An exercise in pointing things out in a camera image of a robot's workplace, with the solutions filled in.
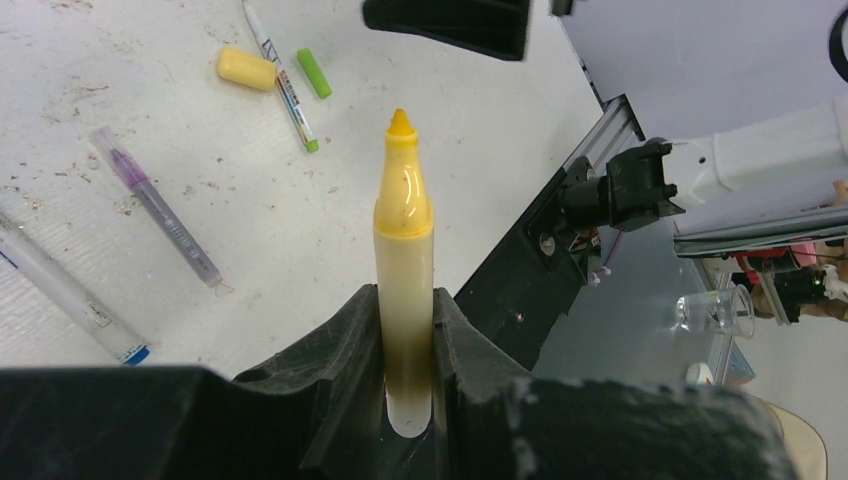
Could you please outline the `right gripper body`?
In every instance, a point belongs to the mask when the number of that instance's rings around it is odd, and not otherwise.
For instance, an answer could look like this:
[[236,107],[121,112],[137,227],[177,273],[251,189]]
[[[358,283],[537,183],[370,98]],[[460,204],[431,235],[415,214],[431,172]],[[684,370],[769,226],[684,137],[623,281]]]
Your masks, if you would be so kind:
[[371,30],[416,35],[503,61],[521,61],[531,3],[366,0],[361,12]]

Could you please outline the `blue marker pen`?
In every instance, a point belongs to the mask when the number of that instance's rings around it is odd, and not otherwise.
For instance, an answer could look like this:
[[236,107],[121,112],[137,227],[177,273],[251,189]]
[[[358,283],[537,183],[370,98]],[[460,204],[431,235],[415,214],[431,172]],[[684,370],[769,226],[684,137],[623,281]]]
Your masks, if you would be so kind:
[[118,363],[136,366],[148,358],[148,343],[6,216],[1,217],[1,256]]

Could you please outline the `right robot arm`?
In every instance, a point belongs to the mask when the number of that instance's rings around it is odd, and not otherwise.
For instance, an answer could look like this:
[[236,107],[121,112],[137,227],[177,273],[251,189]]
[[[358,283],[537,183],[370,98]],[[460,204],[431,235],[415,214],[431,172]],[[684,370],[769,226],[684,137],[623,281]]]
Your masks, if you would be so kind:
[[[365,26],[504,61],[525,57],[528,1],[365,1]],[[632,231],[661,217],[757,187],[847,164],[847,97],[695,139],[656,138],[605,164],[603,176],[562,185],[551,200],[573,229]]]

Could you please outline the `yellow highlighter pen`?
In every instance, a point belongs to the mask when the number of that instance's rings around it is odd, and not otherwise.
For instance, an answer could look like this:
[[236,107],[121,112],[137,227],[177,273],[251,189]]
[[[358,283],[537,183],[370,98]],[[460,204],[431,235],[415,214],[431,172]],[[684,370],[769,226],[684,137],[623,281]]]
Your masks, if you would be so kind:
[[418,140],[397,109],[373,212],[387,416],[403,438],[420,436],[432,415],[434,210]]

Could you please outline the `yellow highlighter cap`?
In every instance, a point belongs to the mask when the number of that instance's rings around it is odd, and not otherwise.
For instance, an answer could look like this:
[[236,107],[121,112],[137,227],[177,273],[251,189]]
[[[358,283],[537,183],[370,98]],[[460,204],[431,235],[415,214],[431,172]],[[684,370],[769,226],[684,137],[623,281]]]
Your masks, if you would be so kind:
[[276,84],[277,69],[269,60],[231,46],[219,50],[216,71],[220,78],[264,92]]

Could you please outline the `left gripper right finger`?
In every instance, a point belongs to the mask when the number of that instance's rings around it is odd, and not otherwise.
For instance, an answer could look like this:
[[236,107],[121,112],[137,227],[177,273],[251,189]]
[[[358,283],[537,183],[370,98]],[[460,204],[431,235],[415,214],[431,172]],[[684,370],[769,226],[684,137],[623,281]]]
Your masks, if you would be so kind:
[[440,479],[796,479],[767,409],[725,387],[540,379],[433,293]]

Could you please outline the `purple pen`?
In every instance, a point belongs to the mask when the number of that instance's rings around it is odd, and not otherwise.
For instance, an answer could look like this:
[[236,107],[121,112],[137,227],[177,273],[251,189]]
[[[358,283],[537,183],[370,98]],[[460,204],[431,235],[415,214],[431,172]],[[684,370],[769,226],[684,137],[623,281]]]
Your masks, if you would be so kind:
[[218,286],[222,282],[219,269],[113,131],[108,127],[97,129],[90,134],[90,139],[200,280],[210,288]]

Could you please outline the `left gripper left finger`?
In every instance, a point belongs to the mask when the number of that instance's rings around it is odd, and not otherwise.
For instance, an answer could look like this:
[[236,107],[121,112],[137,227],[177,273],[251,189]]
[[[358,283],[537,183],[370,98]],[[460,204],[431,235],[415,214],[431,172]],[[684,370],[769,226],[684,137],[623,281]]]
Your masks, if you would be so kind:
[[233,379],[198,366],[1,374],[5,479],[373,479],[377,289]]

